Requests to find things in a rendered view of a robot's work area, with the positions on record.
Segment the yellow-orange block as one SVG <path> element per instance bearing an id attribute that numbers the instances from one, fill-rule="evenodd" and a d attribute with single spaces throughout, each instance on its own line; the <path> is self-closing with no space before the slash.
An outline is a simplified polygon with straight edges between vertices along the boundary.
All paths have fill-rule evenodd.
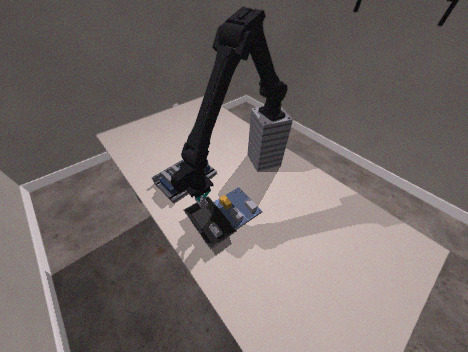
<path id="1" fill-rule="evenodd" d="M 225 195 L 220 197 L 219 201 L 226 210 L 232 207 L 232 202 Z"/>

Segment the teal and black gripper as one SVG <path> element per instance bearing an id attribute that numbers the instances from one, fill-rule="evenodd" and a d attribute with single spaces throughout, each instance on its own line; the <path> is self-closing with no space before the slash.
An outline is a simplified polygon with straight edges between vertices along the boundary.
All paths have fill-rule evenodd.
<path id="1" fill-rule="evenodd" d="M 194 181 L 192 188 L 189 186 L 186 190 L 192 198 L 194 196 L 198 202 L 200 202 L 201 195 L 206 198 L 206 196 L 211 192 L 211 186 L 213 186 L 213 182 L 205 175 L 202 180 Z"/>

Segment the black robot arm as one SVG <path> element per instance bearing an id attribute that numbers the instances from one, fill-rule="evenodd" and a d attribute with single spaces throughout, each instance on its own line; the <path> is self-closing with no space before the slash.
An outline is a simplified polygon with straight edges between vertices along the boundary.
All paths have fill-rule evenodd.
<path id="1" fill-rule="evenodd" d="M 262 79 L 262 86 L 261 80 L 259 82 L 259 92 L 267 98 L 265 105 L 259 107 L 259 112 L 271 121 L 286 115 L 281 111 L 281 101 L 288 87 L 279 81 L 272 63 L 263 30 L 265 17 L 264 10 L 241 7 L 217 29 L 212 45 L 217 52 L 215 64 L 194 127 L 182 149 L 181 157 L 184 162 L 180 163 L 180 169 L 171 176 L 171 184 L 179 193 L 189 186 L 192 188 L 194 181 L 205 177 L 204 168 L 207 167 L 211 134 L 233 73 L 241 59 L 247 61 L 251 54 Z"/>

